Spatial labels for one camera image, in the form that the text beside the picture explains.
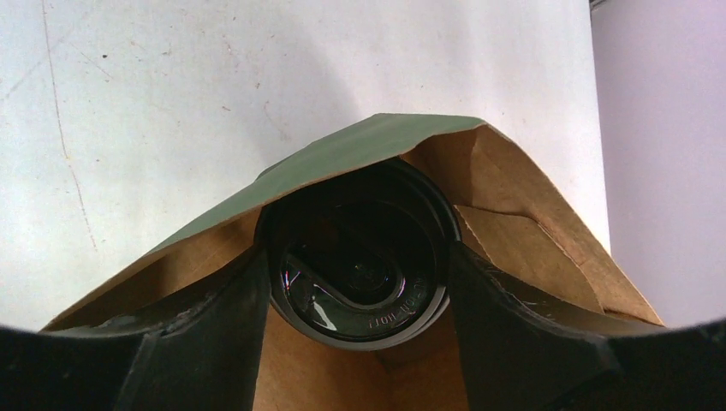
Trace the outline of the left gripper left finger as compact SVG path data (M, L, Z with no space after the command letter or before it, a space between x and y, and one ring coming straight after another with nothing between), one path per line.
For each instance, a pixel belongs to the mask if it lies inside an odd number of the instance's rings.
M271 284L266 253L133 313L60 331L1 330L4 410L249 410Z

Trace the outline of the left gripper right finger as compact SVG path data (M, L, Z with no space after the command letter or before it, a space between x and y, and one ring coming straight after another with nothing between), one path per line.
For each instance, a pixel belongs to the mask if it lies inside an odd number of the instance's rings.
M598 314L463 243L448 291L473 410L722 410L725 323L669 329Z

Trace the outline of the green paper bag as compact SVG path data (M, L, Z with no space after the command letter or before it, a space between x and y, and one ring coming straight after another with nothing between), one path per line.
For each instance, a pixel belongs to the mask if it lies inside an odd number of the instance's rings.
M512 140L470 116L377 114L274 164L58 314L48 331L100 325L197 283L252 246L261 210L347 171L399 158L455 208L479 256L596 319L662 326L550 178ZM467 410L450 305L379 354L315 342L275 311L259 345L256 410Z

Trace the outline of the black cup lid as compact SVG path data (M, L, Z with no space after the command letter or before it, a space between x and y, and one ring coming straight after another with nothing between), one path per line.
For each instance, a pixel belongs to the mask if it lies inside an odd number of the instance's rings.
M316 182L261 210L271 304L322 344L378 351L431 327L449 305L454 207L411 164L392 158Z

